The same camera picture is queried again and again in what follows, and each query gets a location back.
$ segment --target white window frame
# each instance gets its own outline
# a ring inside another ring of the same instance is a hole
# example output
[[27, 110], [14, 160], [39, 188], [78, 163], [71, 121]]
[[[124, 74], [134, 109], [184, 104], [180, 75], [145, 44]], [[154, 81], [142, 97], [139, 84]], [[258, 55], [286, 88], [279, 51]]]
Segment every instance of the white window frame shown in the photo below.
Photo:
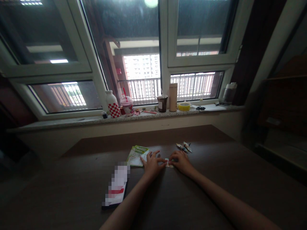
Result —
[[4, 75], [6, 77], [92, 72], [82, 42], [78, 35], [76, 24], [70, 12], [68, 2], [66, 0], [54, 0], [54, 2], [61, 15], [65, 29], [70, 38], [70, 42], [75, 50], [78, 61], [60, 64], [46, 63], [18, 65], [11, 56], [11, 54], [5, 48], [3, 42], [0, 41], [0, 69], [4, 72]]
[[169, 67], [168, 66], [168, 45], [169, 45], [169, 24], [163, 23], [168, 21], [168, 7], [170, 1], [160, 1], [160, 45], [161, 45], [161, 69], [162, 69], [162, 90], [165, 94], [169, 95], [169, 84], [171, 79], [171, 74], [185, 74], [185, 73], [201, 73], [201, 72], [214, 72], [214, 71], [224, 71], [223, 80], [219, 89], [219, 94], [215, 99], [206, 99], [203, 101], [190, 101], [193, 105], [204, 105], [213, 104], [222, 100], [224, 89], [227, 84], [230, 83], [234, 64], [227, 65], [194, 65], [194, 66], [180, 66], [180, 67]]
[[80, 118], [88, 116], [99, 116], [101, 110], [91, 111], [76, 111], [76, 112], [64, 112], [47, 114], [41, 104], [32, 91], [27, 86], [28, 84], [36, 83], [53, 83], [53, 82], [70, 82], [70, 81], [82, 81], [93, 80], [95, 89], [98, 94], [99, 101], [102, 107], [107, 111], [106, 103], [106, 85], [103, 79], [103, 75], [100, 69], [99, 61], [95, 53], [94, 45], [91, 40], [87, 23], [82, 11], [81, 4], [78, 0], [67, 0], [71, 17], [76, 25], [76, 34], [80, 41], [82, 41], [82, 47], [84, 47], [87, 61], [91, 65], [91, 73], [72, 73], [72, 74], [56, 74], [56, 75], [43, 75], [43, 76], [31, 76], [22, 78], [10, 78], [10, 82], [24, 99], [25, 103], [29, 106], [32, 112], [36, 115], [39, 121], [55, 120], [55, 119], [67, 119], [67, 118]]
[[[184, 74], [184, 73], [199, 73], [199, 72], [214, 72], [214, 71], [224, 71], [223, 81], [221, 83], [221, 88], [219, 90], [218, 97], [216, 99], [207, 99], [204, 101], [192, 101], [194, 105], [200, 104], [212, 104], [218, 102], [223, 96], [223, 89], [226, 84], [230, 83], [231, 76], [234, 70], [234, 64], [227, 65], [200, 65], [200, 66], [177, 66], [169, 67], [169, 53], [168, 53], [168, 44], [169, 44], [169, 24], [164, 23], [168, 21], [168, 6], [170, 1], [160, 1], [160, 46], [161, 46], [161, 81], [162, 81], [162, 90], [165, 94], [169, 95], [169, 84], [171, 74]], [[91, 66], [91, 71], [88, 73], [61, 73], [61, 74], [48, 74], [48, 75], [39, 75], [39, 76], [26, 76], [26, 77], [14, 77], [10, 78], [10, 82], [14, 88], [18, 91], [21, 97], [24, 99], [25, 103], [30, 107], [36, 117], [40, 120], [53, 120], [53, 119], [67, 119], [67, 118], [81, 118], [88, 116], [98, 116], [101, 113], [101, 110], [92, 110], [92, 111], [76, 111], [76, 112], [65, 112], [65, 113], [56, 113], [56, 114], [47, 114], [44, 108], [27, 86], [27, 84], [36, 84], [36, 83], [53, 83], [53, 82], [71, 82], [71, 81], [82, 81], [82, 80], [93, 80], [99, 100], [103, 108], [107, 111], [106, 103], [106, 93], [107, 86], [103, 79], [102, 69], [95, 51], [95, 44], [93, 43], [89, 29], [87, 26], [87, 21], [83, 13], [83, 8], [79, 0], [65, 0], [69, 7], [71, 18], [76, 26], [76, 34], [82, 47], [85, 51], [87, 62]], [[136, 106], [136, 108], [152, 108], [154, 105], [145, 105], [145, 106]]]
[[177, 57], [179, 0], [168, 1], [168, 67], [232, 64], [236, 62], [254, 0], [239, 0], [225, 54]]

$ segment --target tape roll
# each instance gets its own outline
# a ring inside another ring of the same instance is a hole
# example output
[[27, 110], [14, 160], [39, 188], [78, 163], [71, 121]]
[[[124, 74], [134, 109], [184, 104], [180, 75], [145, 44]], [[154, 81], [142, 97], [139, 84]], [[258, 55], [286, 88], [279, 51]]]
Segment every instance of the tape roll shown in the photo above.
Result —
[[191, 104], [188, 102], [182, 102], [178, 104], [178, 109], [181, 111], [189, 111]]

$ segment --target wooden table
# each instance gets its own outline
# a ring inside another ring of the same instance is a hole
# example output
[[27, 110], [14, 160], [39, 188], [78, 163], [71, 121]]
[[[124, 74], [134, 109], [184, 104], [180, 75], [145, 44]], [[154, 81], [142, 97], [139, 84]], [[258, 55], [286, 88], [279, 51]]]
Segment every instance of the wooden table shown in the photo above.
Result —
[[[111, 174], [133, 145], [161, 150], [191, 144], [192, 164], [282, 229], [307, 229], [307, 188], [214, 126], [80, 140], [0, 213], [1, 229], [99, 229]], [[143, 174], [132, 168], [127, 192]], [[132, 229], [234, 229], [213, 201], [178, 170], [166, 168], [149, 187]]]

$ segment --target straw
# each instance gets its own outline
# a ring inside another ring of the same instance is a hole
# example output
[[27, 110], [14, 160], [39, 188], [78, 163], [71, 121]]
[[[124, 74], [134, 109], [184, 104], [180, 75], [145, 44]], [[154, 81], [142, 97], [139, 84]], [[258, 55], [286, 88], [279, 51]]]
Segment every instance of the straw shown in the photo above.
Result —
[[124, 90], [124, 93], [125, 93], [125, 97], [126, 97], [126, 102], [128, 102], [128, 99], [127, 99], [127, 94], [126, 94], [126, 90], [125, 90], [125, 87], [123, 87], [123, 90]]

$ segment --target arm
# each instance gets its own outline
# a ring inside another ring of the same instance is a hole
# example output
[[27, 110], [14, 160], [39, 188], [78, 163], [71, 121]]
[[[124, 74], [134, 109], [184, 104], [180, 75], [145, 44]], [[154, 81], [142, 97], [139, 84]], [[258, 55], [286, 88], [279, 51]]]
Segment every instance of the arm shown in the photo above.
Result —
[[160, 151], [155, 151], [152, 155], [152, 152], [149, 152], [147, 155], [147, 162], [141, 158], [145, 169], [144, 175], [131, 190], [128, 196], [123, 200], [123, 202], [114, 210], [107, 221], [101, 226], [100, 230], [130, 228], [145, 191], [167, 164], [166, 160], [156, 158], [156, 154], [158, 152]]
[[190, 163], [183, 151], [175, 151], [169, 158], [169, 164], [174, 165], [180, 172], [194, 180], [214, 200], [224, 214], [238, 229], [278, 229], [280, 228], [250, 207], [248, 204], [234, 197], [207, 177], [199, 173]]

